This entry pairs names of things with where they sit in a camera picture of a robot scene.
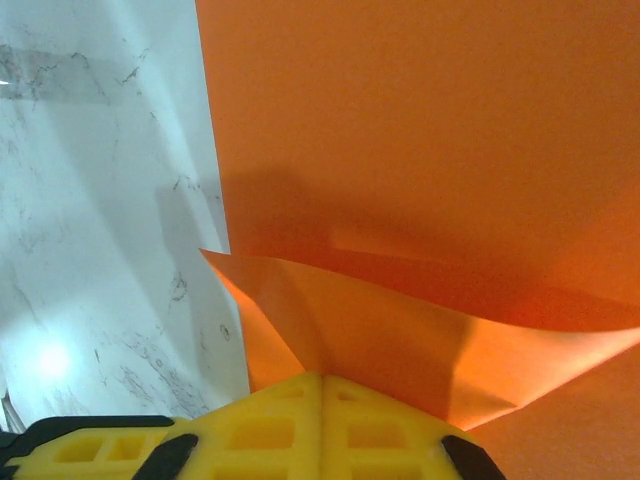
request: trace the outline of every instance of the orange paper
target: orange paper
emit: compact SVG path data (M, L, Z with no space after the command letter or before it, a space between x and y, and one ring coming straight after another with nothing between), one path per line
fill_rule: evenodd
M471 427L638 343L639 9L200 0L254 387Z

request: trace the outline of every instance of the orange paper sheet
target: orange paper sheet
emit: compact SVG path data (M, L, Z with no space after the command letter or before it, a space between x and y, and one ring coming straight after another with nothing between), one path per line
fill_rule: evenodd
M638 2L198 16L233 253L205 255L255 388L337 373L469 428L639 342Z

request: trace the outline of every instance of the marble wall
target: marble wall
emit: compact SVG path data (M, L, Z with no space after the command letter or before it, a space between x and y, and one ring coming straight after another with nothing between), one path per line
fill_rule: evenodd
M247 393L192 0L0 3L0 364L25 424Z

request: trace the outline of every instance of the square hole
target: square hole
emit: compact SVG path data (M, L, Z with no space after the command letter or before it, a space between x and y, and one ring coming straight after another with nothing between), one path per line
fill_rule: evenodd
M214 480L287 480L286 468L235 467L221 469Z
M404 448L404 436L393 423L361 422L349 425L349 448Z
M54 461L60 463L90 462L98 454L98 450L104 443L101 437L76 438L65 445L55 456Z
M417 465L358 465L351 469L351 480L422 480Z
M290 448L295 437L291 418L256 418L238 426L227 446L230 450Z
M135 460L140 456L144 437L120 437L113 444L108 460Z

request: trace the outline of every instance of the yellow plastic object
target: yellow plastic object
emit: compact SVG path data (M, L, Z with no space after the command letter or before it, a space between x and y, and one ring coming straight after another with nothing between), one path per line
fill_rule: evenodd
M178 480L460 480L440 441L471 441L368 388L305 373L193 421L82 429L7 465L19 466L14 480L131 479L154 447L186 434L197 445Z

